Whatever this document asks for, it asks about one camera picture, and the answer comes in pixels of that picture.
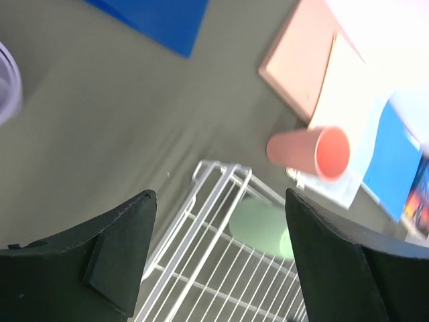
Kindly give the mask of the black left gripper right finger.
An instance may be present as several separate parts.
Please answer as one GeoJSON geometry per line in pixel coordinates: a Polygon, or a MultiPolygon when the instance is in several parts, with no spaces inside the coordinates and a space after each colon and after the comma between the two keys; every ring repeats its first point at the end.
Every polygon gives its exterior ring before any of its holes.
{"type": "Polygon", "coordinates": [[[427,321],[428,248],[383,235],[287,189],[309,321],[427,321]]]}

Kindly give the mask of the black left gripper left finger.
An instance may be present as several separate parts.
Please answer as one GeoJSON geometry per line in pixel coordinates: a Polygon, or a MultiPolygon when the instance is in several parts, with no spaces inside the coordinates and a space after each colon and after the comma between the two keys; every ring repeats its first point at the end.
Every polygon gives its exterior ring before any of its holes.
{"type": "Polygon", "coordinates": [[[157,211],[145,190],[70,229],[1,250],[2,321],[126,321],[157,211]]]}

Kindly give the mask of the pink cup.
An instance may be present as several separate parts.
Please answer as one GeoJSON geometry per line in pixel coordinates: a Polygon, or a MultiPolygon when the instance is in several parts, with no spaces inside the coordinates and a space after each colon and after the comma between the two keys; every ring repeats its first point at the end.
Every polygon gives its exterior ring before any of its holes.
{"type": "Polygon", "coordinates": [[[339,127],[316,127],[277,133],[266,145],[269,161],[324,181],[338,180],[346,171],[351,147],[339,127]]]}

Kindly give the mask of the green cup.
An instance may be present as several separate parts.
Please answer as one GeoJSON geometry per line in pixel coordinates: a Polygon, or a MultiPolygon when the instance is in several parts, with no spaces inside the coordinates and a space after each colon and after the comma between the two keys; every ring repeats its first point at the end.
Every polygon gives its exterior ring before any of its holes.
{"type": "Polygon", "coordinates": [[[278,206],[259,199],[243,199],[231,214],[229,231],[236,240],[258,252],[294,259],[286,214],[278,206]]]}

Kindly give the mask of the large purple cup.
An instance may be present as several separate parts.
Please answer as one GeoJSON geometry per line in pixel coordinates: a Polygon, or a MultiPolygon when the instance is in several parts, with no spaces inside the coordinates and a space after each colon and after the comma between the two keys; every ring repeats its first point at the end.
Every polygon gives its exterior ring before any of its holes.
{"type": "Polygon", "coordinates": [[[1,43],[1,125],[16,116],[23,106],[23,85],[19,68],[1,43]]]}

